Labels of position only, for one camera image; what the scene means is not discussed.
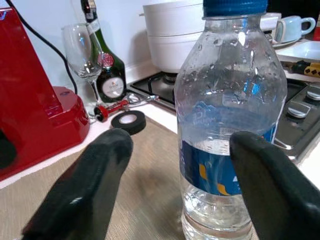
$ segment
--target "beige placemat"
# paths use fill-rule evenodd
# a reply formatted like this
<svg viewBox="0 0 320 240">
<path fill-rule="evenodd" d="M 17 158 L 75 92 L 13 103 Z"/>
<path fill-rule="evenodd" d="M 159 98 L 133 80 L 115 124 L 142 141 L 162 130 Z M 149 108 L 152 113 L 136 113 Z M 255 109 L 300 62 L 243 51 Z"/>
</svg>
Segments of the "beige placemat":
<svg viewBox="0 0 320 240">
<path fill-rule="evenodd" d="M 146 128 L 132 139 L 133 154 L 121 179 L 106 239 L 184 240 L 177 135 L 147 119 Z M 0 240 L 20 236 L 50 187 L 80 154 L 0 190 Z"/>
</svg>

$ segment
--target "wine bottle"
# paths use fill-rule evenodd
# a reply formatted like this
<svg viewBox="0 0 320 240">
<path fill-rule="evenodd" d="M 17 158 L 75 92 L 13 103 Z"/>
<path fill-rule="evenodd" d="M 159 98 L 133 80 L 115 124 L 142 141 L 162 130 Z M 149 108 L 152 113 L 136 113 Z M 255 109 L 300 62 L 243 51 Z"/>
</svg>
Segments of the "wine bottle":
<svg viewBox="0 0 320 240">
<path fill-rule="evenodd" d="M 103 50 L 102 72 L 96 80 L 98 94 L 104 103 L 117 102 L 126 95 L 125 64 L 108 48 L 104 40 L 95 1 L 81 0 L 81 6 L 87 23 L 91 25 L 92 34 L 96 35 Z"/>
</svg>

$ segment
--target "stainless steel stovetop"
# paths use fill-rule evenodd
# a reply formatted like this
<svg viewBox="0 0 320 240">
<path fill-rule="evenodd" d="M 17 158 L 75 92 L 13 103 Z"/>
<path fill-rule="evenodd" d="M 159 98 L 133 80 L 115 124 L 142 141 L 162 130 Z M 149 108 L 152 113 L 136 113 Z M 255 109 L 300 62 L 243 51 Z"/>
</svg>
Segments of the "stainless steel stovetop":
<svg viewBox="0 0 320 240">
<path fill-rule="evenodd" d="M 175 111 L 176 74 L 160 72 L 128 84 L 128 90 L 148 97 L 159 96 L 159 104 Z M 320 136 L 320 84 L 287 79 L 288 94 L 274 144 L 296 164 Z"/>
</svg>

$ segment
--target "white pot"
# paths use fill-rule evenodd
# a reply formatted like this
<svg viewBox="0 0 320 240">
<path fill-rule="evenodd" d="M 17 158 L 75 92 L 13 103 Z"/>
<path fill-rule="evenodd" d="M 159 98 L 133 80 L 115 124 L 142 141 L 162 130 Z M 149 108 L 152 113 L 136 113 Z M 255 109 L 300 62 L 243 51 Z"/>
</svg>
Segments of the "white pot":
<svg viewBox="0 0 320 240">
<path fill-rule="evenodd" d="M 201 34 L 148 36 L 153 65 L 166 73 L 178 73 Z"/>
<path fill-rule="evenodd" d="M 202 32 L 203 0 L 179 0 L 143 6 L 146 31 L 152 37 Z"/>
</svg>

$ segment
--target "blue bottle cap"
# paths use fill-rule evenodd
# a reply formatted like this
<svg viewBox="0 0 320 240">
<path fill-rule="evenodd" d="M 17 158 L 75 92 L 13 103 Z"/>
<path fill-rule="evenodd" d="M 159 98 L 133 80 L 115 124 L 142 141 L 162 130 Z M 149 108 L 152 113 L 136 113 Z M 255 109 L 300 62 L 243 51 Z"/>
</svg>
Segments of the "blue bottle cap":
<svg viewBox="0 0 320 240">
<path fill-rule="evenodd" d="M 268 0 L 203 0 L 204 17 L 265 13 Z"/>
</svg>

